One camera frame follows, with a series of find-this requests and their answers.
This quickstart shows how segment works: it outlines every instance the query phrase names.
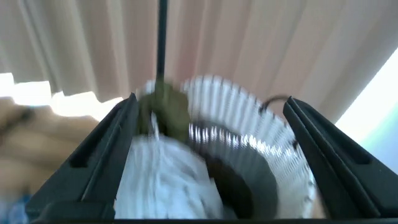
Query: white cloth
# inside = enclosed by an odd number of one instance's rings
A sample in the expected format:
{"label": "white cloth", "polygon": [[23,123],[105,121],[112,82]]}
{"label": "white cloth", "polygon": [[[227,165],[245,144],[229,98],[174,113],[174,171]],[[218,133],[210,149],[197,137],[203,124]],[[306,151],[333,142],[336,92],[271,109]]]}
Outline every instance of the white cloth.
{"label": "white cloth", "polygon": [[114,208],[115,218],[222,218],[224,212],[205,161],[165,136],[133,139]]}

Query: bright light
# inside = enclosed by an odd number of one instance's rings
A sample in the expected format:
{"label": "bright light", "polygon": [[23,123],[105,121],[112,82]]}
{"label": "bright light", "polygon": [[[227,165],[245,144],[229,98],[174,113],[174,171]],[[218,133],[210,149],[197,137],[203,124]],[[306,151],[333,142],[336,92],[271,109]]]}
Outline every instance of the bright light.
{"label": "bright light", "polygon": [[122,98],[118,97],[100,103],[90,91],[72,96],[59,92],[51,96],[49,82],[28,82],[14,84],[11,73],[0,74],[0,96],[10,96],[18,105],[50,105],[60,116],[92,116],[101,121]]}
{"label": "bright light", "polygon": [[337,121],[336,126],[361,144],[398,102],[398,49]]}

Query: wooden floor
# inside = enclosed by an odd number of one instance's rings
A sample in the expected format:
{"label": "wooden floor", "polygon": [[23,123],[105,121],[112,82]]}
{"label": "wooden floor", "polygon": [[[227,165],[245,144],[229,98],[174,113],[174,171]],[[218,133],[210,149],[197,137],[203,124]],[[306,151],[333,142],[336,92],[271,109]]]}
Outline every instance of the wooden floor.
{"label": "wooden floor", "polygon": [[34,194],[97,124],[0,98],[0,195]]}

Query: basket handle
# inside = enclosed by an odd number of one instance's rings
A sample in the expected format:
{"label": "basket handle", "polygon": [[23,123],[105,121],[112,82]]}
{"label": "basket handle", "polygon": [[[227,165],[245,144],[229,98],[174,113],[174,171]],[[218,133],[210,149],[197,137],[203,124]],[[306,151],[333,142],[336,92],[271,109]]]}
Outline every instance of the basket handle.
{"label": "basket handle", "polygon": [[[271,98],[269,98],[268,100],[266,100],[265,102],[263,102],[263,104],[260,106],[259,108],[259,113],[261,114],[263,111],[265,111],[266,109],[268,109],[268,106],[275,102],[275,101],[287,101],[289,99],[290,96],[288,95],[275,95]],[[299,142],[297,141],[296,137],[294,136],[294,139],[292,141],[292,146],[294,148],[294,150],[297,150],[297,146],[298,146]]]}

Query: beige curtain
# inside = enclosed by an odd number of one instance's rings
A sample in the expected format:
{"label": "beige curtain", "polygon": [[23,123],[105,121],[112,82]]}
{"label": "beige curtain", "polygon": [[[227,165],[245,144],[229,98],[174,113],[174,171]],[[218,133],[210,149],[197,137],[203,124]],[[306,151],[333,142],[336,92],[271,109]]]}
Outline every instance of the beige curtain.
{"label": "beige curtain", "polygon": [[65,95],[127,97],[155,78],[157,16],[157,0],[1,0],[0,67]]}
{"label": "beige curtain", "polygon": [[[157,16],[157,0],[0,0],[0,69],[126,97],[155,77]],[[396,21],[395,0],[169,0],[165,78],[221,75],[336,121],[397,48]]]}
{"label": "beige curtain", "polygon": [[336,121],[397,48],[397,12],[388,0],[169,0],[165,77],[221,75]]}

